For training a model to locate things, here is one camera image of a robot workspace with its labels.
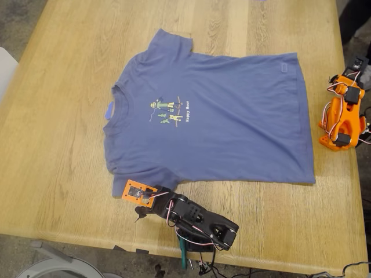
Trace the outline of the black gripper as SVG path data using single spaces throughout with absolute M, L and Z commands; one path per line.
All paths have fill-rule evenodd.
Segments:
M 156 214 L 160 217 L 166 217 L 170 200 L 174 198 L 174 192 L 163 186 L 155 186 L 155 189 L 157 189 L 157 191 L 149 197 L 149 199 L 152 200 L 152 206 L 150 208 L 144 206 L 137 206 L 135 208 L 138 218 L 134 223 L 146 217 L 147 214 Z

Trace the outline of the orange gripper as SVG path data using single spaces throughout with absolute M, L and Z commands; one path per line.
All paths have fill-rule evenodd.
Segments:
M 336 75 L 330 80 L 329 91 L 343 100 L 361 100 L 365 95 L 359 74 Z

